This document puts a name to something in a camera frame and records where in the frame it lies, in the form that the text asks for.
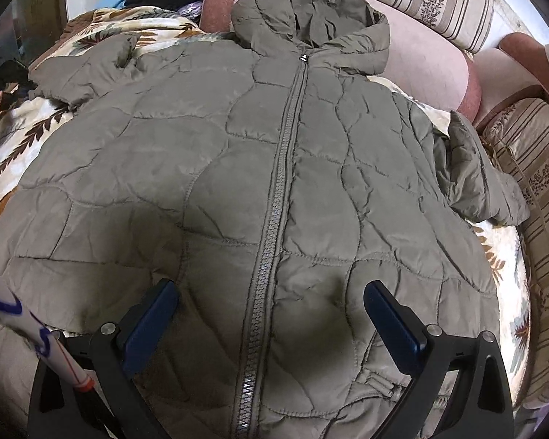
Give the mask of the olive quilted hooded jacket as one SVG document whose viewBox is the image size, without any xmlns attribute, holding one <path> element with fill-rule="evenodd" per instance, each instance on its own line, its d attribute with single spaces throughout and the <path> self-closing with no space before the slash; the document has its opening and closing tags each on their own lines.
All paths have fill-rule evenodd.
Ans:
<svg viewBox="0 0 549 439">
<path fill-rule="evenodd" d="M 138 55 L 118 34 L 33 74 L 73 118 L 0 216 L 0 275 L 92 332 L 162 278 L 181 302 L 138 386 L 172 437 L 367 438 L 400 396 L 369 281 L 445 332 L 499 328 L 473 231 L 529 210 L 462 115 L 373 81 L 364 0 L 239 0 L 235 38 Z"/>
</svg>

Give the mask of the leaf pattern bed blanket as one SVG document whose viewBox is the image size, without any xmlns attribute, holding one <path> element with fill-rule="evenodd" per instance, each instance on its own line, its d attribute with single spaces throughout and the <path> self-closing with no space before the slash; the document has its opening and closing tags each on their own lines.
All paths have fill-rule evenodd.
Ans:
<svg viewBox="0 0 549 439">
<path fill-rule="evenodd" d="M 206 33 L 192 21 L 158 7 L 101 8 L 70 21 L 55 45 L 36 60 L 79 56 L 109 36 L 134 33 L 138 53 L 183 42 L 230 39 L 229 31 Z M 22 102 L 0 115 L 0 215 L 21 176 L 45 141 L 72 119 L 71 112 L 45 99 Z M 471 226 L 490 265 L 500 300 L 500 346 L 512 400 L 528 387 L 531 302 L 520 233 L 515 226 L 482 221 Z"/>
</svg>

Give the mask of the striped floral side cushion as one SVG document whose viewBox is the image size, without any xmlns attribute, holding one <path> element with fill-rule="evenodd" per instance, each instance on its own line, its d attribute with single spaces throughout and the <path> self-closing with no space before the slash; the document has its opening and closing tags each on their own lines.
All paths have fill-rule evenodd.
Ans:
<svg viewBox="0 0 549 439">
<path fill-rule="evenodd" d="M 514 176 L 531 216 L 521 225 L 530 268 L 535 333 L 531 370 L 519 404 L 549 405 L 549 105 L 523 99 L 499 113 L 483 131 L 486 146 L 503 172 Z"/>
</svg>

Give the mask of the pink quilted folded blanket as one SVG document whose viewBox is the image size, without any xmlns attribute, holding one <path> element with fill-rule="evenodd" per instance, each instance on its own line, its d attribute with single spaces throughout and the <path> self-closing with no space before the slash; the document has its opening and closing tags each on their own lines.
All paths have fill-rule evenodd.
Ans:
<svg viewBox="0 0 549 439">
<path fill-rule="evenodd" d="M 481 89 L 474 126 L 482 131 L 503 109 L 525 98 L 549 104 L 549 59 L 545 47 L 524 33 L 504 36 L 495 49 L 473 57 Z"/>
</svg>

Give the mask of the wooden framed glass door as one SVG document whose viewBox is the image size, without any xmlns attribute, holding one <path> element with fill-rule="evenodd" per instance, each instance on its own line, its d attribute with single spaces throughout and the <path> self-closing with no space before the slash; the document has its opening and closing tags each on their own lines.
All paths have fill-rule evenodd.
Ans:
<svg viewBox="0 0 549 439">
<path fill-rule="evenodd" d="M 0 63 L 27 67 L 50 49 L 68 22 L 65 0 L 11 0 L 0 15 Z"/>
</svg>

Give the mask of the pink bolster pillow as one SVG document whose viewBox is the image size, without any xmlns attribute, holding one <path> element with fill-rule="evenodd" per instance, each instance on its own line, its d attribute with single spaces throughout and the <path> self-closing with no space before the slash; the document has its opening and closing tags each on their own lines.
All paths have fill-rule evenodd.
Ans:
<svg viewBox="0 0 549 439">
<path fill-rule="evenodd" d="M 204 0 L 200 26 L 206 33 L 232 29 L 231 11 L 238 0 Z M 406 94 L 445 111 L 476 118 L 482 88 L 469 57 L 416 19 L 379 2 L 364 0 L 390 23 L 388 62 L 382 73 Z"/>
</svg>

